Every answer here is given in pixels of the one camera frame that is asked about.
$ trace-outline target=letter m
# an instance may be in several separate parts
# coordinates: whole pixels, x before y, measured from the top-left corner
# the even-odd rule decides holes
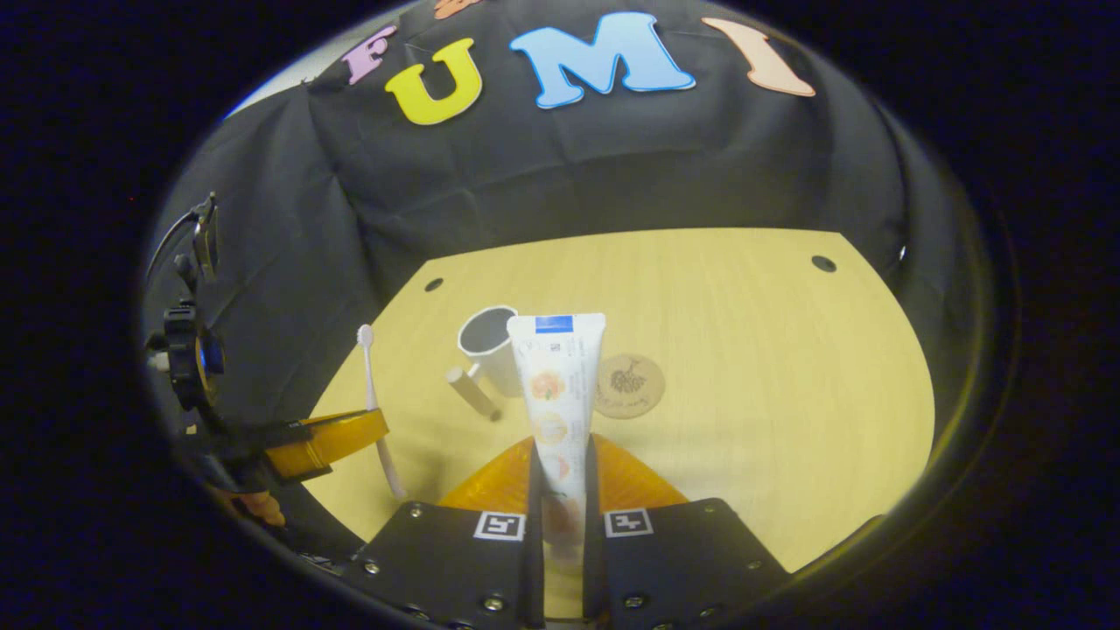
[[[650,13],[607,13],[599,19],[591,44],[545,27],[517,37],[510,43],[510,49],[521,50],[529,57],[541,82],[536,104],[545,110],[584,98],[584,90],[568,82],[564,70],[599,94],[609,93],[619,58],[626,65],[623,85],[629,90],[688,90],[696,85],[696,78],[681,72],[669,56],[653,30],[657,18]]]

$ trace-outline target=white toothpaste tube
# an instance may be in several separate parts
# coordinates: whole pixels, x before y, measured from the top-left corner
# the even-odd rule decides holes
[[[601,313],[515,316],[505,325],[544,470],[544,540],[554,546],[584,540],[585,460],[606,325]]]

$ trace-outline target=white cup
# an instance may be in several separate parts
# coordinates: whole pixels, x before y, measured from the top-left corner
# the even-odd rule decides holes
[[[477,381],[485,377],[502,396],[522,396],[517,364],[513,360],[513,345],[505,323],[517,314],[512,306],[487,306],[472,315],[456,337],[459,352],[472,362],[470,369],[452,368],[447,373],[447,382],[479,414],[495,417],[497,408],[478,389]]]

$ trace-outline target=tabletop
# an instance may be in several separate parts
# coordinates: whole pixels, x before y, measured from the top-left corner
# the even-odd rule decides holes
[[[427,290],[432,280],[438,287]],[[788,572],[898,502],[933,439],[921,346],[886,285],[840,234],[778,229],[620,232],[539,241],[426,262],[372,323],[388,442],[411,499],[438,502],[530,435],[525,402],[483,391],[491,421],[448,386],[469,368],[456,334],[474,313],[605,313],[603,359],[645,355],[665,391],[648,413],[595,414],[591,429],[689,500],[718,497]],[[360,348],[312,415],[365,399]],[[375,448],[305,482],[372,539],[399,502]],[[545,576],[545,614],[580,615],[577,576]]]

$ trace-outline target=white toothbrush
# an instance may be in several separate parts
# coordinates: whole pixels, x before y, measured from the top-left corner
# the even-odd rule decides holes
[[[377,408],[377,397],[373,392],[373,369],[370,367],[370,346],[373,345],[373,327],[370,324],[362,324],[358,327],[357,344],[365,353],[365,410],[372,411]],[[377,455],[381,457],[381,467],[385,471],[385,479],[393,495],[398,500],[404,500],[409,494],[401,485],[401,479],[396,476],[396,467],[393,466],[393,457],[389,454],[389,444],[384,437],[377,441]]]

